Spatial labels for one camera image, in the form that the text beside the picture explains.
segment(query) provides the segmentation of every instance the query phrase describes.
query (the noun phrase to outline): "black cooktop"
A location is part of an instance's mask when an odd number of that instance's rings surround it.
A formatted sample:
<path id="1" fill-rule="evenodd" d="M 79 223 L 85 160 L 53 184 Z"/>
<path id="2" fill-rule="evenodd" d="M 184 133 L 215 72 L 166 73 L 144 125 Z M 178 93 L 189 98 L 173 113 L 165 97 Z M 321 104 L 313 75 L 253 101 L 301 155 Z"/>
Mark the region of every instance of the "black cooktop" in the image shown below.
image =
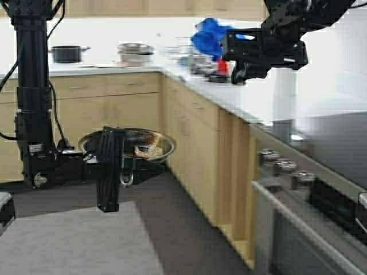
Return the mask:
<path id="1" fill-rule="evenodd" d="M 367 112 L 273 121 L 259 127 L 367 189 Z"/>

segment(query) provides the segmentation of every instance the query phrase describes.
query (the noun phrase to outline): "red object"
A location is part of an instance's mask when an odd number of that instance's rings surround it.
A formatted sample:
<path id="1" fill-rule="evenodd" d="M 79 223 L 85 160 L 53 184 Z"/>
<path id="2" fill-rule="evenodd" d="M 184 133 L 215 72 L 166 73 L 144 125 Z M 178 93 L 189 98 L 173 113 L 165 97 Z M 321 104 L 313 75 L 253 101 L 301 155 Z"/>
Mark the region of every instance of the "red object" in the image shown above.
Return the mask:
<path id="1" fill-rule="evenodd" d="M 224 76 L 228 75 L 227 62 L 225 62 L 222 58 L 219 58 L 218 60 L 218 73 Z"/>

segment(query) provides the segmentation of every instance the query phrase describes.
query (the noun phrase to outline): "white countertop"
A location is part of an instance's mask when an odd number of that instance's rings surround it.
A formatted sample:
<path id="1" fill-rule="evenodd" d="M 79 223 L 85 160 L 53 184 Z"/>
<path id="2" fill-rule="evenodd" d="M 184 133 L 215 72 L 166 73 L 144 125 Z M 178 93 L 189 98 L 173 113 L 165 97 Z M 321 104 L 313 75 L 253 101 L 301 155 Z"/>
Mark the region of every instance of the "white countertop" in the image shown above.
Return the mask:
<path id="1" fill-rule="evenodd" d="M 106 69 L 50 64 L 51 76 L 136 72 L 162 72 L 249 123 L 367 111 L 366 100 L 324 89 L 317 91 L 315 85 L 310 84 L 309 90 L 302 87 L 306 93 L 297 93 L 297 73 L 290 69 L 272 69 L 264 80 L 255 79 L 245 86 L 234 86 L 207 82 L 203 77 L 192 76 L 175 61 L 159 57 L 144 67 Z"/>

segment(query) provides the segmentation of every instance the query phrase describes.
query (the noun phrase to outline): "pot handle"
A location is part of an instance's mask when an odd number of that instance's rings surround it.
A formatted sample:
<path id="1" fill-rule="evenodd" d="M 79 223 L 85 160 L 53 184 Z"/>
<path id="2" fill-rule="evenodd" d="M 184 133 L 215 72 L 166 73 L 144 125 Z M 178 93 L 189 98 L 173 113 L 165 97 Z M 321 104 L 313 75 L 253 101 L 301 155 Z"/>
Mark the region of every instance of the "pot handle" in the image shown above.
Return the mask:
<path id="1" fill-rule="evenodd" d="M 90 49 L 91 49 L 91 47 L 85 47 L 85 48 L 81 48 L 81 51 L 86 52 L 87 50 L 90 50 Z"/>

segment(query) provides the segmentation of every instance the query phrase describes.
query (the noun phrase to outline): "oven handle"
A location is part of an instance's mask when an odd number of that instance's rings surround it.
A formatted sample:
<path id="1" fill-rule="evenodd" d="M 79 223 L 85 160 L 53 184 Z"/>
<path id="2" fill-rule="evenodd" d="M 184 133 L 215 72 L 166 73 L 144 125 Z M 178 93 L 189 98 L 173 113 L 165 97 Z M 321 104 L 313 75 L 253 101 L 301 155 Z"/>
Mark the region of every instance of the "oven handle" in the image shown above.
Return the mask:
<path id="1" fill-rule="evenodd" d="M 337 249 L 325 241 L 317 232 L 315 232 L 309 225 L 301 220 L 296 214 L 294 214 L 288 207 L 277 200 L 273 194 L 271 194 L 266 188 L 264 188 L 259 182 L 253 181 L 253 187 L 261 193 L 268 201 L 274 206 L 274 208 L 284 215 L 299 231 L 301 231 L 314 245 L 327 254 L 332 260 L 340 263 L 340 266 L 349 275 L 361 275 L 364 274 L 361 269 L 356 267 L 346 257 L 344 257 Z"/>

